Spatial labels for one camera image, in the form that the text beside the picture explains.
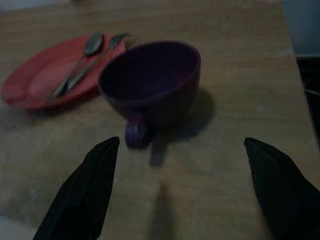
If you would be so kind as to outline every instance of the wooden table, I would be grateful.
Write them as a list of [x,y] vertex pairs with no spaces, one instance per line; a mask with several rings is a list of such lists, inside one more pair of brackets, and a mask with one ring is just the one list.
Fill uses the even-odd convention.
[[316,138],[280,1],[88,1],[0,15],[0,82],[33,54],[100,29],[136,45],[180,40],[202,57],[200,90],[180,127],[146,150],[102,98],[59,114],[0,103],[0,214],[36,229],[97,143],[120,136],[101,240],[269,240],[243,141],[284,151],[320,188]]

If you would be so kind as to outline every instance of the purple cup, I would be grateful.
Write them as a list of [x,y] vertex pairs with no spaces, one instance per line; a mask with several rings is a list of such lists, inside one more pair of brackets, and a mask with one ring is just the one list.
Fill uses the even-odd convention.
[[125,142],[144,149],[159,129],[184,116],[195,99],[201,57],[191,45],[159,41],[115,58],[101,72],[98,88],[127,120]]

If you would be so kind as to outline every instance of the red plate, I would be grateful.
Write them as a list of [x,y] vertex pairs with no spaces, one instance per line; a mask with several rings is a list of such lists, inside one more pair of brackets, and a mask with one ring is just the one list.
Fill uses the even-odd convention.
[[[112,34],[104,35],[103,49],[108,48]],[[110,51],[86,77],[67,94],[47,102],[48,96],[56,89],[74,64],[81,58],[83,48],[90,36],[80,36],[52,46],[31,57],[6,79],[1,90],[2,99],[14,107],[28,111],[57,108],[88,99],[99,94],[98,77],[112,59],[122,54],[125,42],[121,41]],[[98,56],[86,58],[78,69]]]

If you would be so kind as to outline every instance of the spoon handle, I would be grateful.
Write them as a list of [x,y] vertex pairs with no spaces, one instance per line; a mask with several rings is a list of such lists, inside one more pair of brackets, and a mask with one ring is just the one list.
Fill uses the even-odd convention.
[[88,66],[86,66],[81,72],[79,72],[75,77],[70,79],[66,83],[66,93],[69,92],[78,82],[80,82],[89,72],[90,70],[104,57],[109,53],[112,48],[108,48],[106,51],[100,54],[93,62],[91,62]]
[[83,59],[85,58],[85,55],[83,55],[79,61],[73,66],[73,68],[68,72],[68,74],[64,77],[64,79],[62,80],[62,82],[60,82],[60,84],[58,85],[58,87],[54,90],[53,93],[50,94],[50,96],[48,97],[48,100],[52,100],[55,99],[57,96],[59,96],[60,94],[62,94],[62,92],[65,89],[66,84],[68,83],[70,77],[72,76],[72,74],[75,73],[76,69],[79,67],[80,63],[83,61]]

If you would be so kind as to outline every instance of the metal spoon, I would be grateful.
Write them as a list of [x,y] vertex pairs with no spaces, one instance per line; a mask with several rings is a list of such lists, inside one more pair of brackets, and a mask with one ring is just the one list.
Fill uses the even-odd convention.
[[108,43],[108,49],[103,51],[99,57],[96,58],[92,63],[90,63],[85,69],[83,69],[81,72],[79,72],[74,78],[70,79],[70,81],[67,82],[66,86],[66,93],[69,92],[77,83],[79,83],[87,74],[88,72],[114,47],[116,47],[122,39],[126,37],[130,37],[131,35],[124,33],[115,35],[111,38],[111,40]]
[[100,31],[96,31],[93,35],[90,36],[88,41],[86,42],[83,48],[83,55],[80,60],[73,66],[73,68],[69,71],[69,73],[64,77],[59,86],[54,90],[54,92],[49,96],[49,100],[55,99],[57,96],[61,95],[65,90],[65,87],[70,79],[70,77],[74,74],[76,69],[79,67],[80,63],[84,60],[85,57],[90,57],[95,55],[101,49],[101,46],[104,41],[104,35]]

